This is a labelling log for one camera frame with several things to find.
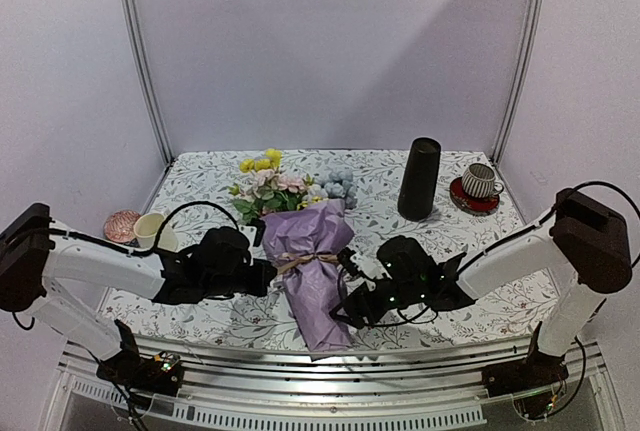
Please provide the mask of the flower bouquet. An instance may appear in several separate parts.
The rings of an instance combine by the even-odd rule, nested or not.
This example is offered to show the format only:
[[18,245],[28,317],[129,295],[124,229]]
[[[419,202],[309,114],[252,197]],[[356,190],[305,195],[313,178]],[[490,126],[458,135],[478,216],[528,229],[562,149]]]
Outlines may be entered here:
[[[229,193],[242,220],[261,218],[266,223],[262,247],[267,259],[276,253],[330,252],[346,248],[354,231],[346,212],[357,205],[357,187],[350,170],[311,176],[289,173],[282,165],[282,152],[270,148],[256,158],[240,162],[248,177],[234,184]],[[343,350],[349,332],[330,317],[339,303],[336,287],[315,295],[290,295],[284,290],[289,309],[308,350]]]

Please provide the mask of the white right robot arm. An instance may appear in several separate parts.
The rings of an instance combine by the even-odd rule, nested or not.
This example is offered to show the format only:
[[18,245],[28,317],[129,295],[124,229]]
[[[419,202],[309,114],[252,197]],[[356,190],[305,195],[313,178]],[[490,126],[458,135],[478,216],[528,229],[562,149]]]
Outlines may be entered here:
[[540,324],[535,351],[517,366],[521,383],[537,387],[606,297],[630,284],[637,260],[624,216],[574,187],[561,190],[532,223],[473,255],[437,262],[416,239],[396,236],[373,259],[345,248],[338,262],[364,282],[341,295],[330,315],[356,329],[377,327],[386,313],[417,304],[434,313],[467,308],[540,270],[570,268],[571,284]]

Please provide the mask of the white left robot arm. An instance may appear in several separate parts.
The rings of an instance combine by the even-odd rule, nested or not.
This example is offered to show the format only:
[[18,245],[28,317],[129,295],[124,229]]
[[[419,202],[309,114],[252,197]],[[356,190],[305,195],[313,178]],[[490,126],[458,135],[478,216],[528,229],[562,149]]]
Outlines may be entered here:
[[208,230],[174,252],[118,245],[55,221],[34,203],[1,233],[1,308],[24,313],[83,346],[128,385],[148,377],[148,363],[129,331],[98,316],[63,281],[114,288],[163,305],[198,304],[237,294],[266,295],[277,271],[253,248],[260,224]]

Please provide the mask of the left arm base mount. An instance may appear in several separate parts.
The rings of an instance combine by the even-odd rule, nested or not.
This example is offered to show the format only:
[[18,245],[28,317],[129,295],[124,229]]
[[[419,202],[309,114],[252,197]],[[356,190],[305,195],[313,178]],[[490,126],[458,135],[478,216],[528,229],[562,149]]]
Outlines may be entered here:
[[120,350],[107,360],[98,360],[96,376],[127,389],[176,397],[184,378],[181,357],[168,351],[143,357],[131,329],[120,320],[114,323],[120,333]]

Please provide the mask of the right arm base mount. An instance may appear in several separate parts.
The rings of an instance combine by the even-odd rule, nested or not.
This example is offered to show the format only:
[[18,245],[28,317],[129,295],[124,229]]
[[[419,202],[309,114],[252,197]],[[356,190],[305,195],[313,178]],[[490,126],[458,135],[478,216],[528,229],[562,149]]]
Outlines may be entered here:
[[[531,337],[524,358],[488,365],[481,370],[481,381],[490,397],[561,384],[569,377],[563,356],[550,356],[539,350],[537,340],[540,328],[541,323]],[[551,391],[544,391],[516,399],[514,404],[521,416],[533,421],[541,420],[552,412],[553,396]]]

